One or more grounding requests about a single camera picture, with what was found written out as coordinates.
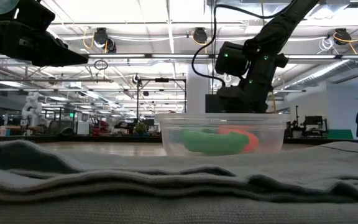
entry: clear plastic container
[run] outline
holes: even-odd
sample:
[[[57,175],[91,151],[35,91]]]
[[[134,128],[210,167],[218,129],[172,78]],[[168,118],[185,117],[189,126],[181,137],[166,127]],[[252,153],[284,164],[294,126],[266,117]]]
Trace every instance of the clear plastic container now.
[[[281,151],[289,114],[157,114],[168,156]]]

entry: green toy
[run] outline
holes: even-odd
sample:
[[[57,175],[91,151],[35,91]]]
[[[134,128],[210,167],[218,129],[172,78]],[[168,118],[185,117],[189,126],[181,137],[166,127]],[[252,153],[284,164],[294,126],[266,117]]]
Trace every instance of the green toy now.
[[[246,135],[231,132],[214,134],[183,130],[183,143],[190,152],[201,152],[206,156],[226,156],[241,153],[249,143]]]

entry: gray cloth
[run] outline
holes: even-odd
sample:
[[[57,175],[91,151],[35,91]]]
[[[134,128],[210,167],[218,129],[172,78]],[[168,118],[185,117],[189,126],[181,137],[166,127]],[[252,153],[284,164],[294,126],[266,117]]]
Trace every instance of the gray cloth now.
[[[0,222],[72,216],[86,216],[73,223],[355,223],[358,144],[272,155],[122,157],[0,142]]]

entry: orange toy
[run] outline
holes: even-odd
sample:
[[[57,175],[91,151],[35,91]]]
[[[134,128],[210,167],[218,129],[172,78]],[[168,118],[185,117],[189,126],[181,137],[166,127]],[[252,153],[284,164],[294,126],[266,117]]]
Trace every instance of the orange toy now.
[[[242,153],[250,153],[255,151],[259,146],[259,139],[252,133],[246,131],[246,126],[238,125],[220,125],[219,134],[230,134],[231,132],[239,133],[248,136],[249,144],[245,146]]]

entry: white robot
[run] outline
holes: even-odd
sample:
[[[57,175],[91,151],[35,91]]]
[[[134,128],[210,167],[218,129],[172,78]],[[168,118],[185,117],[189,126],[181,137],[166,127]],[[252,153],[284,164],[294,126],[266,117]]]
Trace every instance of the white robot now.
[[[38,102],[39,96],[40,94],[37,92],[30,92],[25,98],[21,126],[36,126],[38,124],[38,116],[42,112],[42,104]]]

